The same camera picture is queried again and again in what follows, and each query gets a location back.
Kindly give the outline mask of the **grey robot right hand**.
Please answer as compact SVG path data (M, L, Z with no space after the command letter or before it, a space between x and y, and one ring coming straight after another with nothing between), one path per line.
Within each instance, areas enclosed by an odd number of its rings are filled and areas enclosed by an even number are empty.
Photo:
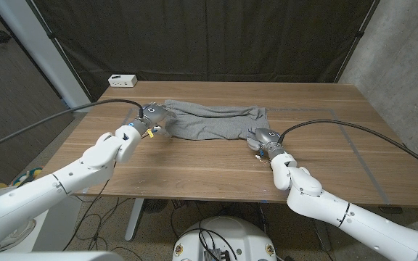
M272 152L279 148L280 135L268 128L250 129L247 132L246 141L254 151L266 150Z

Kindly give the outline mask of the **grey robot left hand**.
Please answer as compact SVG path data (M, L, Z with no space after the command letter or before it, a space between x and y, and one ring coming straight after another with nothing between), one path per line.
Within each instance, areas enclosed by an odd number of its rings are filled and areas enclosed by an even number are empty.
M159 123L167 117L175 118L176 114L169 110L164 104L152 102L143 107L140 120L147 127L149 137L160 134L170 138L171 134L164 127L159 125Z

